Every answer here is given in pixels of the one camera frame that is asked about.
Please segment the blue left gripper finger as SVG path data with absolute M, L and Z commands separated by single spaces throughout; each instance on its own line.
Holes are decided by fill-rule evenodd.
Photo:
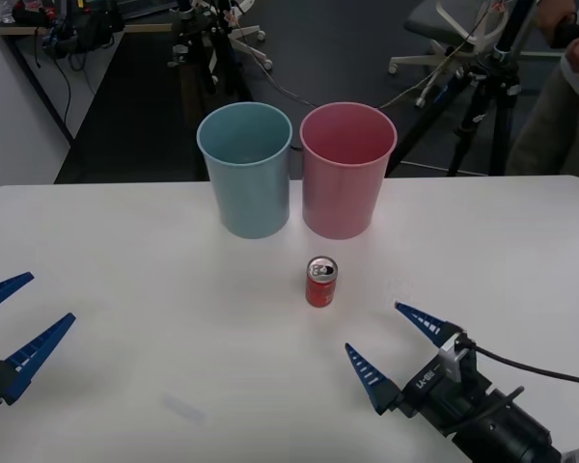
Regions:
M 0 361 L 0 404 L 13 405 L 20 399 L 75 320 L 73 313 L 67 313 L 14 354 Z
M 26 272 L 0 282 L 0 304 L 11 297 L 19 289 L 30 283 L 33 279 L 33 274 Z

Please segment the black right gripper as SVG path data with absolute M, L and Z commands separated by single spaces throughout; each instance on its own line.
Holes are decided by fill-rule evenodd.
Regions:
M 395 308 L 438 348 L 463 331 L 450 321 L 402 302 L 396 302 Z M 470 355 L 469 361 L 462 361 L 466 370 L 460 382 L 446 375 L 439 357 L 435 356 L 401 390 L 349 343 L 345 344 L 345 352 L 379 416 L 399 408 L 407 418 L 422 415 L 440 433 L 444 433 L 486 407 L 486 392 L 492 382 L 478 372 L 474 354 Z

